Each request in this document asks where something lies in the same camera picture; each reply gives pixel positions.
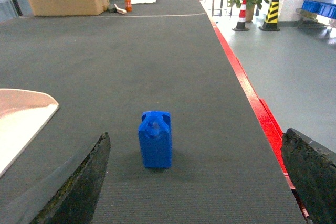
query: conveyor belt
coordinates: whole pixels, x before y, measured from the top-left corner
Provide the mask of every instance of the conveyor belt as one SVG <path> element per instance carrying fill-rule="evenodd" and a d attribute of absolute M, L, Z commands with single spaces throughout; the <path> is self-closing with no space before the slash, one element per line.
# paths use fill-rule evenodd
<path fill-rule="evenodd" d="M 129 17 L 141 15 L 156 17 Z M 17 18 L 0 24 L 0 44 L 0 86 L 60 104 L 0 179 L 0 207 L 108 131 L 95 224 L 304 223 L 198 0 L 134 5 L 128 17 Z M 171 169 L 142 166 L 147 110 L 172 115 Z"/>

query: traffic cone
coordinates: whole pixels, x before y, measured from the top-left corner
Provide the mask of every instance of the traffic cone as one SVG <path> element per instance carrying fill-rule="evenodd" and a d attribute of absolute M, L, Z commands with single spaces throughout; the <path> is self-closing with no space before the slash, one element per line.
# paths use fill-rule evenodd
<path fill-rule="evenodd" d="M 249 31 L 249 29 L 245 27 L 245 21 L 246 21 L 246 0 L 243 0 L 241 7 L 240 7 L 240 13 L 239 13 L 237 26 L 235 28 L 232 28 L 232 30 Z"/>
<path fill-rule="evenodd" d="M 272 0 L 266 20 L 259 29 L 262 31 L 280 31 L 278 28 L 278 13 L 279 13 L 279 0 Z"/>

